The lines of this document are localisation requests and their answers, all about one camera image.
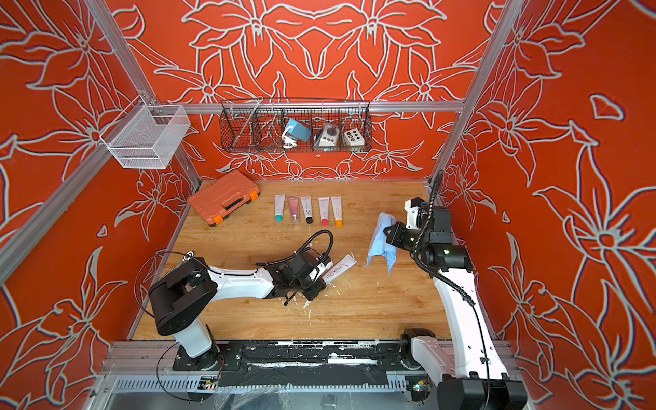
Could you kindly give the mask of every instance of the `orange wall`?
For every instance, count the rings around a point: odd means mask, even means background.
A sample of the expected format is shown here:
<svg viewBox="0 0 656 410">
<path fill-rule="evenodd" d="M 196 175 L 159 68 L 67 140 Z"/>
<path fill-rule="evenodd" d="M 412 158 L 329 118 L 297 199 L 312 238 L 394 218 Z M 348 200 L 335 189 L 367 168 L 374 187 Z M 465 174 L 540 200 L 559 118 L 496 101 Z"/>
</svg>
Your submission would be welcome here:
<svg viewBox="0 0 656 410">
<path fill-rule="evenodd" d="M 70 176 L 136 96 L 77 0 L 0 1 L 0 246 Z M 0 287 L 0 409 L 81 408 L 127 337 L 190 183 L 110 159 Z"/>
<path fill-rule="evenodd" d="M 464 98 L 502 1 L 175 2 L 108 0 L 161 101 L 256 96 L 369 101 Z M 201 176 L 424 178 L 453 113 L 374 117 L 367 154 L 228 154 L 219 119 L 186 138 Z"/>
<path fill-rule="evenodd" d="M 528 1 L 446 170 L 539 409 L 656 406 L 655 11 Z"/>
<path fill-rule="evenodd" d="M 32 1 L 6 0 L 1 6 L 0 247 L 136 96 L 79 1 L 45 1 L 38 9 Z"/>
</svg>

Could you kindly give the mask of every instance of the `wire basket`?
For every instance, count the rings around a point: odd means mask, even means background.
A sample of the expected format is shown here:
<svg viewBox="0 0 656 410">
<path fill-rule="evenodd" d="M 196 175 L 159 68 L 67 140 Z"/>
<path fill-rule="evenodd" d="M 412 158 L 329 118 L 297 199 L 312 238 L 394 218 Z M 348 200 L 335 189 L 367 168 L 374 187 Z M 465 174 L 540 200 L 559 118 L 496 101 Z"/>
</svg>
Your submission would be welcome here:
<svg viewBox="0 0 656 410">
<path fill-rule="evenodd" d="M 313 98 L 264 98 L 223 100 L 220 116 L 221 147 L 228 152 L 367 152 L 372 128 L 366 101 L 317 100 Z M 287 148 L 283 132 L 290 119 L 310 130 L 307 142 L 295 140 Z M 339 130 L 335 146 L 320 147 L 323 126 Z M 363 146 L 346 143 L 347 131 L 358 130 Z"/>
<path fill-rule="evenodd" d="M 123 168 L 165 169 L 191 125 L 180 106 L 174 115 L 154 117 L 145 106 L 138 110 L 123 131 L 107 143 Z"/>
</svg>

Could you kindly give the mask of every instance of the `blue cloth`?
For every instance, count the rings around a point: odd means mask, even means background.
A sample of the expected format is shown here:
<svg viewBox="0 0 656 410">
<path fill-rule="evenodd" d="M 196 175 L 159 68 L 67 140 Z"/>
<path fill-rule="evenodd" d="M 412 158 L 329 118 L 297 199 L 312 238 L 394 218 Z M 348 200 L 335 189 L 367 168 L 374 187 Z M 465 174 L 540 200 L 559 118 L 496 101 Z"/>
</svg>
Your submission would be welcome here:
<svg viewBox="0 0 656 410">
<path fill-rule="evenodd" d="M 382 255 L 387 259 L 387 274 L 389 275 L 392 273 L 392 267 L 396 263 L 396 247 L 387 243 L 387 237 L 382 230 L 388 226 L 394 225 L 395 223 L 396 219 L 392 215 L 384 212 L 380 213 L 378 216 L 378 224 L 376 225 L 373 237 L 371 238 L 371 244 L 369 244 L 369 254 L 367 255 L 367 264 L 365 267 L 369 265 L 372 257 Z"/>
</svg>

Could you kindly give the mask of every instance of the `orange tool case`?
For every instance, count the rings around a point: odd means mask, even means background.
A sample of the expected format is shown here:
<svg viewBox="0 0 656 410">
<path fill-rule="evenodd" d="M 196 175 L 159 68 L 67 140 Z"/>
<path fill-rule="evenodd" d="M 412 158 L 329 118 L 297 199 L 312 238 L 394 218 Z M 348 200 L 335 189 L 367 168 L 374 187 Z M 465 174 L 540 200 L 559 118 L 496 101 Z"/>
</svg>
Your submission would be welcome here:
<svg viewBox="0 0 656 410">
<path fill-rule="evenodd" d="M 260 188 L 253 181 L 234 170 L 187 201 L 209 226 L 215 226 L 235 209 L 257 199 L 259 193 Z"/>
</svg>

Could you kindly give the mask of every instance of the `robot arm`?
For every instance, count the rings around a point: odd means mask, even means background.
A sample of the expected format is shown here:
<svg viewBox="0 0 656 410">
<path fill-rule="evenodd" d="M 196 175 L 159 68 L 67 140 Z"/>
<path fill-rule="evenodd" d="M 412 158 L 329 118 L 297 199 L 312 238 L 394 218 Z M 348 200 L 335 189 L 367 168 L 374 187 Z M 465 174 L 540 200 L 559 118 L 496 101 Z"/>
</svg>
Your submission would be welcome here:
<svg viewBox="0 0 656 410">
<path fill-rule="evenodd" d="M 307 245 L 320 234 L 327 234 L 330 244 L 325 253 L 317 256 Z M 326 287 L 328 279 L 321 276 L 333 265 L 328 256 L 332 244 L 330 231 L 322 230 L 289 258 L 260 263 L 254 270 L 217 268 L 207 265 L 203 258 L 194 257 L 193 253 L 188 254 L 148 291 L 157 332 L 173 336 L 201 367 L 205 362 L 206 367 L 211 367 L 218 354 L 216 345 L 209 329 L 198 318 L 207 304 L 240 297 L 285 297 L 287 304 L 290 292 L 301 292 L 308 300 L 313 300 Z"/>
<path fill-rule="evenodd" d="M 430 201 L 405 202 L 406 224 L 386 228 L 387 243 L 410 251 L 417 265 L 433 278 L 440 292 L 453 339 L 454 360 L 434 335 L 411 329 L 401 336 L 401 355 L 416 362 L 438 387 L 438 403 L 447 409 L 521 409 L 527 394 L 520 381 L 510 380 L 487 329 L 476 298 L 473 264 L 467 249 L 454 245 L 451 211 Z"/>
</svg>

